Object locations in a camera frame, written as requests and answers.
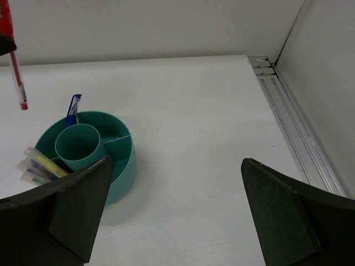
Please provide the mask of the orange slim highlighter pen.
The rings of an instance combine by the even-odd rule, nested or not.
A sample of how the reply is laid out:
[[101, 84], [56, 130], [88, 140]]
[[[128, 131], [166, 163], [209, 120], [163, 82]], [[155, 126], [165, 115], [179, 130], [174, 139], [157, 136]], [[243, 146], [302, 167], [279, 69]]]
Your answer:
[[20, 178], [20, 180], [24, 181], [24, 182], [27, 182], [27, 183], [30, 183], [30, 184], [33, 184], [33, 185], [36, 185], [36, 186], [41, 186], [41, 185], [46, 184], [46, 183], [49, 182], [45, 178], [37, 176], [37, 175], [32, 174], [30, 172], [23, 173], [21, 178]]

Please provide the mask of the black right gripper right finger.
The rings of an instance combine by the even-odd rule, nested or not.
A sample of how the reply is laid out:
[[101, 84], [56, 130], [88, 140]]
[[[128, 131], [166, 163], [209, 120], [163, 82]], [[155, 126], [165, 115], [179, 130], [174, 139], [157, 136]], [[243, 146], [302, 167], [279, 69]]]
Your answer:
[[266, 265], [354, 265], [354, 200], [252, 158], [241, 174]]

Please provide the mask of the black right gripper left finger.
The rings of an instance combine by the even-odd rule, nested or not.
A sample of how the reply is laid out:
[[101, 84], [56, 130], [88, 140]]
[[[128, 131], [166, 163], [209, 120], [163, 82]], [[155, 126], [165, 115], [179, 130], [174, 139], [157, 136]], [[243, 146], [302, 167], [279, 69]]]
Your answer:
[[89, 263], [114, 164], [103, 157], [1, 199], [1, 265]]

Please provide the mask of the purple highlighter pen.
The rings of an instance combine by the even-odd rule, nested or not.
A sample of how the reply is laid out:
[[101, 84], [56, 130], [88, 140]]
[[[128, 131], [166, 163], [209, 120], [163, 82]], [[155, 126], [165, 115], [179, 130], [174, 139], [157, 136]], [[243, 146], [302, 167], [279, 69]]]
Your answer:
[[16, 165], [16, 169], [22, 171], [23, 173], [31, 173], [37, 177], [41, 177], [45, 180], [52, 181], [56, 180], [57, 177], [48, 171], [46, 168], [41, 166], [39, 163], [35, 162], [30, 158], [25, 158]]

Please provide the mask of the red ballpoint pen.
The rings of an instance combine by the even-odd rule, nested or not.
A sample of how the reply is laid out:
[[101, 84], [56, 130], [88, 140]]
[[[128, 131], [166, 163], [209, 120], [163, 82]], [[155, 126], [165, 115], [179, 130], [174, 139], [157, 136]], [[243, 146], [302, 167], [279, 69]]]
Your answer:
[[[1, 0], [1, 34], [11, 37], [14, 40], [14, 31], [9, 2]], [[22, 110], [28, 109], [26, 92], [19, 68], [19, 63], [15, 51], [9, 53], [9, 64], [12, 70], [15, 89]]]

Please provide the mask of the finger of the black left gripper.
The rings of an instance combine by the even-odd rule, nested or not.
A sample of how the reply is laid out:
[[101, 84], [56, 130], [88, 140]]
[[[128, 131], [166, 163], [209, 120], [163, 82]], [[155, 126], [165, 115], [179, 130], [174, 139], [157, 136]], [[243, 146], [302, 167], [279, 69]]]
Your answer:
[[0, 56], [6, 55], [17, 50], [14, 40], [6, 35], [0, 35]]

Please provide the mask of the blue ballpoint pen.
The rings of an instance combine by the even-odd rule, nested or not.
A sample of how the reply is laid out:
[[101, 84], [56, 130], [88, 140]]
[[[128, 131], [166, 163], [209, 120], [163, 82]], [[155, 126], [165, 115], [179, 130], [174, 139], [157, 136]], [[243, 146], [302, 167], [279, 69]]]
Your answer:
[[73, 95], [70, 105], [69, 105], [68, 112], [67, 112], [66, 121], [65, 121], [66, 127], [70, 127], [76, 123], [78, 105], [80, 103], [81, 97], [82, 97], [82, 94], [74, 94]]

